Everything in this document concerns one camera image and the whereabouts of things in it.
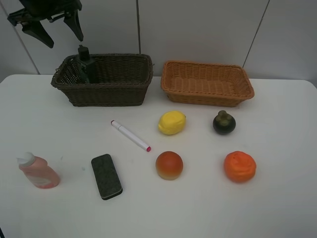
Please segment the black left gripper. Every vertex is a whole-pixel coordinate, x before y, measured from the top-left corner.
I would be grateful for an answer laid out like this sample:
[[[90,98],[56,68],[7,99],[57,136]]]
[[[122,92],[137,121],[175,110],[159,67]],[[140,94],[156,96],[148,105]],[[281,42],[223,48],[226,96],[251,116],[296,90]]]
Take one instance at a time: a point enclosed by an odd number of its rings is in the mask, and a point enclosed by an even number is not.
[[[52,49],[54,41],[40,21],[47,19],[53,23],[64,18],[64,23],[73,31],[77,39],[80,42],[84,40],[78,16],[78,11],[82,10],[79,0],[20,0],[20,3],[24,8],[10,13],[7,19],[13,26],[25,23],[22,26],[23,33]]]

